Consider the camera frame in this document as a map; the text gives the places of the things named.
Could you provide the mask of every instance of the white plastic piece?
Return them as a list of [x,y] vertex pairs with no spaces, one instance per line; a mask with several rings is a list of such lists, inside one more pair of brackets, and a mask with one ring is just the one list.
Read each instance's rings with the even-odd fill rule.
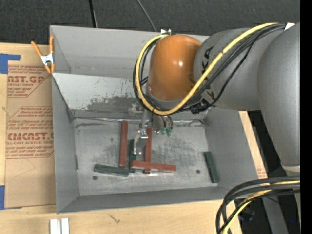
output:
[[69,234],[69,219],[51,219],[50,234]]
[[50,234],[59,234],[58,229],[58,220],[57,219],[51,219],[50,220]]
[[284,29],[284,31],[287,30],[287,29],[289,29],[290,27],[292,27],[292,26],[294,26],[294,25],[295,25],[295,24],[292,23],[292,22],[287,23],[287,24],[286,24],[286,27],[285,27],[285,29]]
[[61,234],[69,234],[69,219],[62,218],[61,219],[62,232]]
[[160,33],[161,33],[161,34],[169,34],[169,35],[171,35],[171,29],[169,29],[169,30],[161,29],[161,30],[160,30]]

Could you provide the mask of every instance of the black cable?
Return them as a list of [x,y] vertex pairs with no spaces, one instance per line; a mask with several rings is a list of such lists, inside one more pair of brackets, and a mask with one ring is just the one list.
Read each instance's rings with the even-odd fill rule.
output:
[[[269,198],[269,196],[274,196],[275,193],[278,193],[278,195],[280,195],[281,194],[281,190],[272,190],[270,193],[271,193],[270,195],[266,196],[267,198]],[[221,206],[218,209],[217,214],[216,214],[216,218],[215,218],[215,227],[216,227],[217,232],[218,232],[218,230],[220,230],[220,219],[221,219],[221,215],[223,215],[223,213],[224,213],[224,211],[222,211],[222,206]]]
[[292,183],[292,184],[286,184],[286,185],[267,185],[267,186],[257,186],[253,188],[248,188],[242,191],[239,191],[235,194],[232,194],[225,200],[225,204],[222,204],[222,217],[223,221],[226,221],[227,214],[226,214],[226,206],[232,201],[237,199],[240,196],[255,193],[258,191],[263,191],[263,190],[282,190],[282,189],[300,189],[300,183]]
[[217,219],[220,219],[221,212],[224,209],[224,206],[226,207],[226,205],[228,204],[227,199],[230,197],[233,197],[233,195],[236,194],[237,192],[239,192],[241,189],[246,188],[246,187],[259,185],[259,184],[264,184],[264,183],[277,183],[277,182],[281,182],[281,181],[296,181],[296,180],[300,180],[300,177],[298,177],[298,176],[294,176],[294,177],[273,177],[273,178],[266,178],[266,179],[251,180],[251,181],[247,181],[247,182],[244,182],[242,184],[235,186],[225,195],[223,202],[222,202],[222,204],[221,204],[221,206],[217,212],[216,228],[218,227],[218,224],[219,224],[219,222],[217,222]]
[[237,46],[232,53],[224,60],[224,62],[220,65],[219,69],[214,72],[212,77],[199,89],[198,93],[202,94],[211,83],[221,74],[221,72],[244,50],[246,50],[250,45],[254,44],[257,40],[265,37],[267,34],[270,34],[276,30],[281,30],[285,27],[284,24],[274,24],[270,25],[266,28],[263,28],[255,34],[250,35],[248,38],[244,40],[239,46]]
[[90,6],[90,12],[91,12],[91,17],[92,17],[92,24],[94,28],[98,27],[98,23],[96,20],[96,14],[94,12],[94,8],[93,8],[93,2],[92,0],[88,0],[89,1],[89,6]]
[[[232,79],[232,77],[234,76],[234,74],[236,73],[236,71],[239,69],[239,67],[241,66],[241,64],[244,62],[244,60],[247,58],[247,55],[249,54],[251,47],[253,46],[253,44],[265,37],[267,34],[270,34],[276,30],[282,30],[283,27],[285,27],[284,24],[274,24],[268,27],[265,27],[257,32],[255,32],[252,35],[249,35],[247,38],[244,39],[244,41],[238,45],[235,49],[233,50],[229,50],[230,52],[227,53],[227,58],[221,63],[220,67],[218,68],[218,70],[216,72],[214,72],[214,74],[212,75],[212,77],[199,89],[199,91],[194,94],[194,95],[198,95],[198,94],[202,94],[207,88],[208,86],[222,73],[222,71],[238,56],[240,55],[243,51],[245,51],[248,47],[249,49],[247,50],[246,54],[244,55],[244,57],[242,58],[242,60],[240,61],[240,63],[235,67],[234,71],[231,73],[230,77],[227,79],[227,81],[225,82],[225,84],[222,86],[220,93],[217,96],[217,99],[215,99],[215,101],[213,101],[212,103],[210,103],[210,105],[207,107],[211,107],[213,106],[221,97],[222,93],[224,92],[226,86],[228,85],[228,83],[230,82],[230,80]],[[182,107],[181,109],[179,109],[178,111],[176,111],[175,113],[180,113],[183,111],[188,111],[191,110],[191,107]]]
[[239,69],[239,67],[242,65],[242,63],[245,61],[245,59],[247,58],[251,48],[253,47],[254,43],[257,40],[255,40],[248,48],[246,54],[244,55],[244,57],[241,59],[241,61],[238,63],[238,65],[233,69],[233,71],[231,72],[230,76],[227,78],[227,80],[225,81],[225,83],[223,84],[219,94],[217,95],[217,97],[214,99],[214,101],[212,103],[210,103],[211,105],[214,105],[216,102],[218,102],[218,100],[220,99],[221,95],[223,94],[226,86],[229,84],[229,82],[231,81],[231,79],[233,78],[233,76],[235,75],[235,73],[237,72],[237,70]]
[[[251,202],[255,199],[260,199],[260,198],[264,198],[264,197],[269,197],[269,196],[281,196],[281,195],[292,195],[292,194],[296,194],[296,193],[300,193],[300,189],[295,189],[295,190],[292,190],[292,191],[281,191],[281,192],[278,192],[278,193],[271,193],[271,192],[268,192],[264,195],[260,195],[258,197],[255,197],[255,198],[251,198],[249,200],[247,200],[245,203],[247,202]],[[230,217],[224,222],[223,226],[219,229],[217,229],[217,233],[218,234],[221,234],[221,232],[224,230],[224,228],[228,225],[228,223],[234,218],[234,216],[237,214],[237,211],[239,210],[239,207],[237,207],[234,212],[232,212],[232,214],[230,215]]]
[[138,4],[140,5],[141,9],[143,10],[144,14],[146,15],[148,21],[150,22],[151,26],[153,27],[154,31],[157,32],[156,27],[154,26],[150,16],[148,15],[148,13],[146,12],[145,8],[143,7],[142,3],[140,2],[140,0],[136,0],[138,2]]

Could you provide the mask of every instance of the red wooden block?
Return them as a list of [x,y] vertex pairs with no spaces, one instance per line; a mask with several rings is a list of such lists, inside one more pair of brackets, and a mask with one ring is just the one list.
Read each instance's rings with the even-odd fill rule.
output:
[[120,154],[119,154],[119,167],[122,168],[126,167],[127,144],[128,144],[128,122],[123,121],[121,124]]
[[157,171],[157,172],[175,172],[176,166],[170,165],[170,164],[159,164],[159,163],[150,163],[145,161],[138,161],[134,160],[130,163],[130,167],[133,169],[139,169],[139,170],[147,170],[150,169],[151,171]]

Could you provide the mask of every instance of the wooden surface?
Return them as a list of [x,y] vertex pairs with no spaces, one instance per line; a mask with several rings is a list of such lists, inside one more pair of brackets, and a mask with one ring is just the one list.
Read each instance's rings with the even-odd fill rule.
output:
[[[220,200],[55,214],[55,205],[0,211],[2,234],[48,234],[50,219],[69,218],[71,234],[215,234]],[[231,230],[241,233],[238,221]]]
[[253,157],[254,166],[257,170],[258,178],[268,178],[248,113],[247,111],[240,111],[239,115],[242,120],[243,128],[247,137],[251,155]]
[[[17,50],[19,52],[22,50],[24,52],[24,49],[27,49],[22,58],[31,59],[35,55],[35,52],[28,46],[29,44],[9,44],[7,47],[5,44],[0,44],[0,51],[6,49],[9,51]],[[7,75],[0,76],[0,185],[4,176],[4,120],[6,119],[6,111],[3,109],[3,106],[6,104],[6,96],[3,95],[5,95],[4,87],[6,87],[6,79]],[[240,112],[240,116],[258,175],[262,177],[265,169],[249,117],[246,112]],[[68,217],[71,234],[214,234],[215,214],[220,204],[221,200],[214,200],[72,214],[56,214],[55,205],[7,209],[0,211],[0,233],[48,234],[50,219]],[[229,210],[231,209],[234,209],[234,204],[230,204]],[[241,233],[238,219],[231,226],[231,230],[234,234]]]

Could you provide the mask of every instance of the yellow cable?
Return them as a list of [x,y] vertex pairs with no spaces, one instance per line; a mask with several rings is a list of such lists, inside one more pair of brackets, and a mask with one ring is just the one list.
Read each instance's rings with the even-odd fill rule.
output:
[[[277,182],[277,183],[274,183],[273,185],[285,185],[285,184],[294,184],[294,183],[300,183],[300,180]],[[242,212],[242,210],[245,209],[245,207],[247,205],[249,205],[251,203],[251,201],[250,201],[251,199],[254,199],[256,197],[262,196],[265,193],[268,193],[270,191],[272,191],[272,190],[263,190],[263,191],[260,191],[260,192],[253,193],[250,196],[248,196],[247,198],[245,198],[245,200],[239,204],[239,206],[238,206],[239,210],[235,213],[233,218],[228,222],[228,224],[225,226],[225,228],[223,229],[221,234],[226,234],[228,232],[228,230],[230,228],[230,225],[232,224],[234,219],[238,216],[238,214],[240,214]]]
[[214,68],[214,66],[218,63],[218,61],[222,58],[222,56],[228,52],[234,45],[236,45],[239,41],[243,40],[245,37],[247,37],[248,35],[252,34],[253,32],[260,30],[264,27],[267,27],[269,25],[273,25],[273,24],[277,24],[277,22],[272,22],[272,23],[265,23],[265,24],[261,24],[259,26],[256,26],[254,28],[251,28],[249,30],[247,30],[246,32],[242,33],[240,36],[238,36],[237,38],[235,38],[233,41],[231,41],[217,56],[216,58],[212,61],[212,63],[208,66],[208,68],[206,69],[206,71],[203,73],[203,75],[199,78],[199,80],[197,81],[197,83],[194,85],[194,87],[190,90],[190,92],[187,94],[187,96],[174,108],[170,109],[170,110],[158,110],[156,108],[154,108],[144,97],[144,94],[141,90],[141,86],[140,86],[140,82],[139,82],[139,68],[140,68],[140,64],[141,64],[141,60],[143,57],[143,54],[145,52],[145,50],[151,45],[152,42],[154,42],[155,40],[164,37],[165,35],[159,35],[156,36],[154,38],[152,38],[150,41],[148,41],[146,43],[146,45],[143,47],[143,49],[140,52],[140,55],[138,57],[137,63],[136,63],[136,88],[137,88],[137,92],[143,102],[143,104],[152,112],[158,114],[158,115],[170,115],[173,114],[174,112],[176,112],[177,110],[179,110],[190,98],[191,96],[196,92],[196,90],[199,88],[199,86],[201,85],[201,83],[205,80],[205,78],[207,77],[207,75],[212,71],[212,69]]

